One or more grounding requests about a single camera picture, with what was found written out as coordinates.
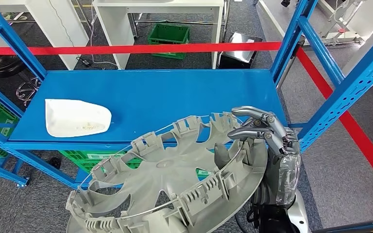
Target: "red barrier tape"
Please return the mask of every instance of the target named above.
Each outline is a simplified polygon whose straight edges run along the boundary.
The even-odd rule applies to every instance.
[[[327,99],[332,94],[331,86],[317,70],[304,50],[298,50],[297,57],[298,59],[300,59],[300,62],[304,66],[307,73],[310,75],[318,90],[322,93],[324,98]],[[371,142],[371,140],[365,135],[362,128],[358,125],[358,123],[348,111],[342,114],[339,120],[341,121],[351,138],[354,140],[358,148],[367,158],[368,162],[370,162],[370,165],[373,167],[373,143]]]
[[[59,54],[112,54],[157,52],[215,52],[215,51],[269,51],[278,50],[281,42],[182,44],[182,45],[125,45],[88,47],[28,47],[33,55]],[[0,47],[0,55],[14,55],[10,47]]]

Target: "perforated metal upright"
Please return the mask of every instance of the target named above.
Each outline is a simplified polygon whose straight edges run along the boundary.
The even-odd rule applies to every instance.
[[[301,0],[298,3],[287,29],[288,33],[285,34],[282,46],[271,68],[273,79],[275,83],[278,83],[295,48],[295,43],[303,33],[336,88],[314,116],[306,124],[303,124],[302,130],[298,134],[301,141],[301,151],[306,150],[317,140],[373,85],[373,46],[345,77],[337,62],[308,22],[316,3],[316,0]]]
[[[41,88],[25,113],[0,93],[0,102],[20,117],[11,137],[8,138],[0,134],[0,148],[60,182],[76,188],[79,183],[74,179],[27,150],[118,150],[128,145],[130,139],[159,129],[177,119],[188,115],[229,111],[231,107],[238,105],[254,105],[267,111],[273,111],[286,125],[275,85],[281,79],[303,33],[336,86],[333,94],[315,115],[307,123],[298,124],[303,127],[299,138],[302,151],[304,151],[373,85],[373,46],[345,77],[308,22],[317,1],[299,1],[289,24],[288,33],[284,37],[271,69],[255,70],[46,71],[0,14],[0,35],[25,62],[32,73],[43,80]],[[155,79],[158,78],[162,83],[157,84]],[[133,91],[134,93],[130,93],[132,98],[121,99],[115,94],[116,86],[131,86],[134,81],[138,82],[136,88],[122,90],[127,93]],[[237,86],[232,88],[233,90],[230,88],[231,82]],[[105,89],[98,90],[99,93],[92,89],[83,91],[86,90],[85,88],[92,87],[91,85]],[[173,98],[168,98],[166,93],[162,93],[164,91],[154,91],[155,95],[150,95],[147,100],[140,94],[140,92],[150,93],[151,90],[160,90],[160,88],[176,90],[177,100],[183,104],[177,106],[177,102],[174,102]],[[226,96],[225,90],[231,93]],[[105,95],[111,100],[99,98],[98,94]],[[217,102],[208,101],[214,99],[214,96],[217,97]],[[93,100],[93,103],[108,107],[111,112],[114,111],[113,116],[115,113],[121,114],[116,118],[116,121],[120,123],[120,128],[109,129],[105,133],[85,137],[53,138],[48,135],[45,129],[44,99],[56,98],[82,99],[88,102]],[[113,102],[116,99],[119,99],[121,106],[140,108],[136,111],[118,109],[118,104]],[[142,112],[145,111],[144,109],[153,109],[154,111]],[[146,115],[149,117],[147,122],[143,119]],[[23,133],[28,130],[30,131],[28,135]],[[22,178],[8,174],[8,171],[1,169],[0,176],[17,183],[25,182]]]

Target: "cable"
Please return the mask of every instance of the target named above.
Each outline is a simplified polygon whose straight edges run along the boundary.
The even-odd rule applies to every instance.
[[[65,33],[67,34],[67,37],[68,37],[69,41],[72,43],[72,46],[75,47],[75,44],[73,43],[73,41],[72,41],[70,35],[68,34],[67,28],[65,27],[65,25],[64,25],[64,23],[63,23],[61,17],[60,17],[59,14],[58,14],[58,11],[57,11],[56,8],[53,6],[51,0],[48,0],[48,1],[49,1],[49,4],[51,5],[52,9],[55,11],[56,16],[58,17],[59,21],[61,22],[61,25],[62,25],[62,27],[64,28]],[[93,20],[94,20],[94,14],[93,14],[93,0],[91,1],[91,15],[92,15],[92,21],[93,21]],[[89,39],[89,42],[90,42],[90,45],[91,45],[91,46],[92,46],[92,37],[93,37],[93,34],[94,34],[94,27],[92,26],[92,28],[91,28],[91,37],[90,37],[90,39]],[[92,56],[92,62],[93,62],[93,63],[96,63],[96,64],[109,63],[109,64],[112,64],[112,65],[114,65],[114,66],[117,66],[118,69],[122,69],[119,65],[117,65],[117,64],[115,64],[115,63],[112,63],[112,62],[107,62],[107,61],[105,61],[105,62],[95,62],[95,60],[94,60],[94,55],[91,54],[91,56]]]
[[[91,0],[91,17],[92,17],[91,22],[93,22],[94,21],[94,0]],[[90,29],[91,29],[91,36],[89,38],[89,44],[90,44],[90,46],[92,46],[92,38],[94,36],[94,25],[92,25],[92,27]],[[93,54],[91,54],[91,57],[92,57],[92,62],[93,63],[96,63],[96,64],[109,63],[109,64],[112,64],[112,65],[118,67],[118,69],[122,69],[122,67],[120,67],[118,64],[115,64],[115,63],[112,63],[112,62],[107,62],[107,61],[104,61],[104,62],[95,62]]]
[[[248,233],[248,231],[247,231],[246,229],[244,229],[244,227],[242,226],[242,223],[241,223],[240,220],[238,219],[238,213],[236,213],[236,214],[234,215],[234,217],[235,217],[235,222],[237,222],[237,225],[238,225],[238,227],[241,229],[241,231],[242,231],[243,233]]]
[[[56,14],[56,16],[58,17],[59,21],[61,22],[61,25],[62,25],[62,27],[64,28],[65,33],[67,34],[67,37],[68,37],[69,41],[71,42],[72,46],[75,47],[75,44],[73,43],[73,41],[72,41],[70,35],[68,34],[67,28],[66,28],[65,25],[64,25],[64,22],[62,21],[61,17],[60,17],[59,14],[58,14],[58,11],[57,11],[57,10],[55,9],[55,7],[53,6],[51,0],[48,0],[48,1],[49,1],[49,4],[51,5],[52,9],[55,11],[55,14]]]

